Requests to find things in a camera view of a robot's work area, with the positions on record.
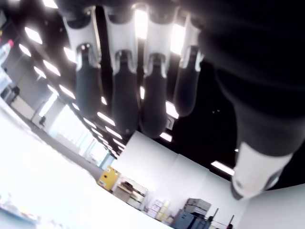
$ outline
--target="table surface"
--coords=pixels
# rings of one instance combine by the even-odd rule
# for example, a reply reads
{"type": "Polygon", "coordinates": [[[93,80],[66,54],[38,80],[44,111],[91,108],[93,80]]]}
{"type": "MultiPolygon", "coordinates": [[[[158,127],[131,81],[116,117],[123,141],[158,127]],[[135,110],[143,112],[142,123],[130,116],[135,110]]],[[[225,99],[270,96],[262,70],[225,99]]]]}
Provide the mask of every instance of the table surface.
{"type": "MultiPolygon", "coordinates": [[[[11,193],[15,206],[71,229],[169,229],[99,187],[86,170],[31,132],[1,99],[0,126],[0,192],[11,193]]],[[[2,228],[35,227],[0,212],[2,228]]]]}

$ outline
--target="black rubber fingertip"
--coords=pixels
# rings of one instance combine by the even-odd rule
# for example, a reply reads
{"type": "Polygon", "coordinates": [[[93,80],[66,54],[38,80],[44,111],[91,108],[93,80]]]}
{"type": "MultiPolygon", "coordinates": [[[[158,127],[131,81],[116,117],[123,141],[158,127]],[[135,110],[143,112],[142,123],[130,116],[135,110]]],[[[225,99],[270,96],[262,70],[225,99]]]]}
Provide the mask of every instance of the black rubber fingertip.
{"type": "Polygon", "coordinates": [[[165,130],[166,84],[161,69],[154,68],[151,75],[144,79],[145,96],[141,105],[141,129],[150,138],[158,138],[165,130]]]}
{"type": "Polygon", "coordinates": [[[191,63],[185,69],[179,69],[173,102],[181,117],[191,114],[195,107],[198,79],[199,72],[191,63]]]}
{"type": "Polygon", "coordinates": [[[80,113],[86,117],[96,116],[101,107],[101,96],[101,68],[83,62],[81,69],[76,72],[76,101],[80,113]]]}
{"type": "Polygon", "coordinates": [[[132,134],[138,128],[139,106],[137,75],[130,72],[127,64],[113,76],[112,115],[117,129],[132,134]]]}

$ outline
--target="cardboard box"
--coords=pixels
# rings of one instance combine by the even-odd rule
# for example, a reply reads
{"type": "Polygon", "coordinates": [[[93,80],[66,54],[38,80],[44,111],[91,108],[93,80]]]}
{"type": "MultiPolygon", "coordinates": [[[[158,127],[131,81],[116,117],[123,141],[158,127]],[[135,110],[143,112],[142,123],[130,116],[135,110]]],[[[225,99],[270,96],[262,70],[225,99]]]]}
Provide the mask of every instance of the cardboard box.
{"type": "Polygon", "coordinates": [[[165,200],[163,203],[163,207],[168,208],[168,206],[170,205],[170,201],[169,200],[165,200]]]}
{"type": "Polygon", "coordinates": [[[159,207],[159,206],[157,206],[157,205],[154,204],[154,205],[151,206],[150,209],[151,209],[151,210],[154,210],[154,211],[156,211],[156,212],[158,212],[158,211],[160,211],[160,208],[161,208],[161,207],[159,207]]]}
{"type": "Polygon", "coordinates": [[[167,208],[166,207],[162,207],[161,209],[160,209],[160,213],[162,213],[162,214],[164,214],[165,212],[166,212],[166,210],[167,210],[167,208]]]}
{"type": "Polygon", "coordinates": [[[158,206],[158,207],[162,207],[163,206],[163,202],[161,202],[160,200],[156,199],[154,202],[154,205],[158,206]]]}
{"type": "Polygon", "coordinates": [[[111,166],[108,166],[97,181],[97,184],[109,191],[120,175],[120,172],[116,171],[111,166]]]}
{"type": "Polygon", "coordinates": [[[162,220],[162,217],[163,217],[163,214],[158,212],[157,216],[156,216],[156,219],[161,221],[162,220]]]}
{"type": "Polygon", "coordinates": [[[152,210],[152,209],[149,209],[148,212],[147,212],[147,215],[152,217],[152,218],[156,218],[158,212],[152,210]]]}

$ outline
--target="yellow box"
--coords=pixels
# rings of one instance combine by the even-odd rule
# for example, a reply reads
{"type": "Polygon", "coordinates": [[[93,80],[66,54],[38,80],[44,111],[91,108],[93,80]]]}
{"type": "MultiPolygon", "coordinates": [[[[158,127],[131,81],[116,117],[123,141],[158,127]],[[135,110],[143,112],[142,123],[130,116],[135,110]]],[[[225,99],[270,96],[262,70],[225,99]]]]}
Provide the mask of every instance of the yellow box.
{"type": "Polygon", "coordinates": [[[165,211],[167,210],[167,208],[166,207],[162,207],[161,209],[160,209],[160,213],[162,213],[162,214],[164,214],[165,213],[165,211]]]}
{"type": "Polygon", "coordinates": [[[100,179],[97,181],[97,184],[109,191],[120,175],[121,173],[113,169],[111,166],[108,166],[106,170],[102,173],[100,179]]]}
{"type": "Polygon", "coordinates": [[[163,214],[162,213],[158,213],[156,219],[161,221],[162,217],[163,217],[163,214]]]}

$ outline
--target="gray machine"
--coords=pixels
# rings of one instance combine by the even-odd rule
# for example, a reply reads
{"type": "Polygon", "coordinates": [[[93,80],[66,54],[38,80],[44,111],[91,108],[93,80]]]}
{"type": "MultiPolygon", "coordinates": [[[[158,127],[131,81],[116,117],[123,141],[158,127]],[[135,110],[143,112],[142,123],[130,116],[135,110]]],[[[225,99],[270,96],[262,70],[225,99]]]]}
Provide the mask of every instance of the gray machine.
{"type": "Polygon", "coordinates": [[[192,214],[197,213],[205,216],[210,207],[211,204],[202,199],[188,198],[183,209],[192,214]]]}

